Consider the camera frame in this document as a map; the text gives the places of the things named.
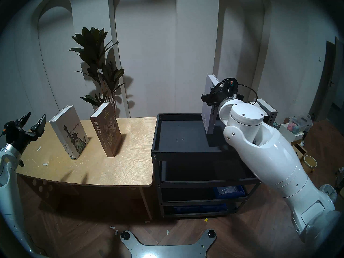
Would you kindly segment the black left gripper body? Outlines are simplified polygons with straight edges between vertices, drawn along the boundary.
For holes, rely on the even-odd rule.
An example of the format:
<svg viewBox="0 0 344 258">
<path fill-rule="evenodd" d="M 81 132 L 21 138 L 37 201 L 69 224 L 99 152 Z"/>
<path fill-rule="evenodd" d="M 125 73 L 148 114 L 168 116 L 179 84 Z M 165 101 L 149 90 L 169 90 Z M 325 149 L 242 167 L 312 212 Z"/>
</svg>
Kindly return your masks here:
<svg viewBox="0 0 344 258">
<path fill-rule="evenodd" d="M 27 132 L 20 128 L 7 128 L 7 143 L 23 154 L 31 141 L 37 141 L 43 133 L 44 129 Z"/>
</svg>

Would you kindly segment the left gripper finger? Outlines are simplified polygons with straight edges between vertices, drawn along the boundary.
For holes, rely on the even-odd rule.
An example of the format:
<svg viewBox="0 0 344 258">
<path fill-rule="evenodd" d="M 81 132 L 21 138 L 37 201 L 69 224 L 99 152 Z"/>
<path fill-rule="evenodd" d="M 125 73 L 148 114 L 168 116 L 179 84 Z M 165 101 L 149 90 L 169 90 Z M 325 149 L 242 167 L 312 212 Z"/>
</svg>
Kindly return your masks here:
<svg viewBox="0 0 344 258">
<path fill-rule="evenodd" d="M 30 128 L 33 138 L 40 138 L 43 135 L 45 125 L 46 125 L 46 114 L 44 114 L 38 120 L 38 122 Z"/>
<path fill-rule="evenodd" d="M 28 112 L 26 115 L 22 116 L 20 119 L 17 119 L 16 126 L 22 129 L 24 125 L 27 123 L 30 116 L 31 116 L 31 112 Z"/>
</svg>

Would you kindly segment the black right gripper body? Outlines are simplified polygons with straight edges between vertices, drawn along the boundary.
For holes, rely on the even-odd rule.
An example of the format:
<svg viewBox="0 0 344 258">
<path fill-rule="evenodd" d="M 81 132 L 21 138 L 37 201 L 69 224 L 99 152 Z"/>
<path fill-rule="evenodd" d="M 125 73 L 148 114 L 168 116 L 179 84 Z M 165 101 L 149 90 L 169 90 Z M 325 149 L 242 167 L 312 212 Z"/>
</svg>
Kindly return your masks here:
<svg viewBox="0 0 344 258">
<path fill-rule="evenodd" d="M 219 86 L 212 89 L 212 94 L 214 95 L 213 106 L 219 106 L 224 100 L 233 98 L 233 87 L 231 86 Z"/>
</svg>

